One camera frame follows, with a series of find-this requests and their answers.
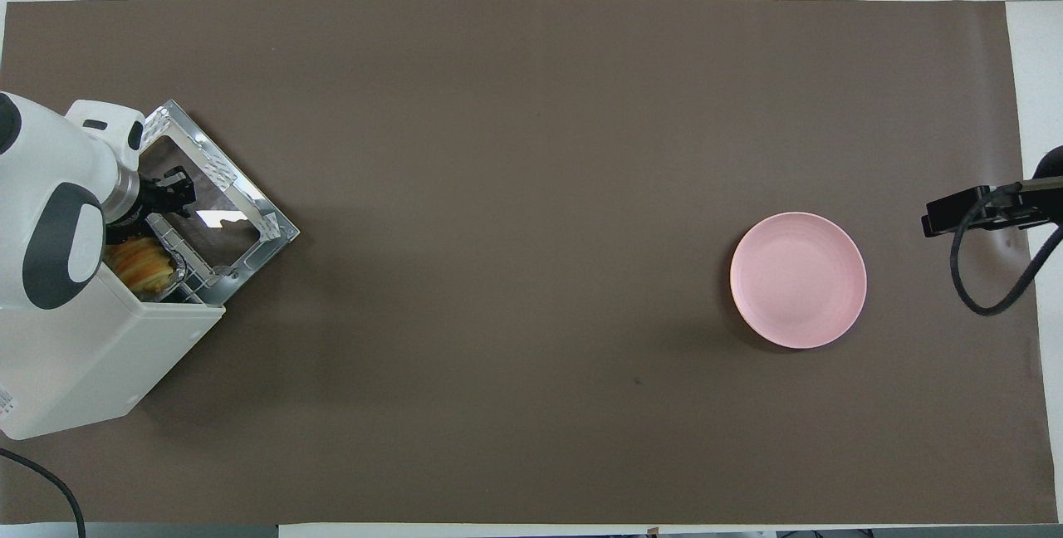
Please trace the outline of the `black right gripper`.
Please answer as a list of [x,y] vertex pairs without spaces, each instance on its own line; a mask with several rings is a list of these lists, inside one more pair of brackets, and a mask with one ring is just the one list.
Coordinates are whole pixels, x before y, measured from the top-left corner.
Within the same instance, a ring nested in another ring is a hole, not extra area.
[[957,225],[957,198],[956,194],[945,195],[925,204],[925,213],[922,216],[923,235],[926,238],[938,237],[944,234],[952,234],[961,237],[967,234],[971,229],[986,229],[996,231],[1010,226],[1007,217],[999,213],[998,202],[1005,202],[1005,209],[1012,201],[1015,194],[1015,185],[997,186],[981,194],[971,208],[964,213]]

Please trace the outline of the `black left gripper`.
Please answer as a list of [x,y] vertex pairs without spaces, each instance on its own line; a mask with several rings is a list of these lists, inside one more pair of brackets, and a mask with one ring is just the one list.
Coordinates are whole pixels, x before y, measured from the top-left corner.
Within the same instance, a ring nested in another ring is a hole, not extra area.
[[135,195],[122,198],[105,225],[105,243],[123,243],[151,234],[149,215],[163,213],[190,219],[195,214],[196,186],[186,170],[170,170],[163,176],[163,188],[156,179],[137,176]]

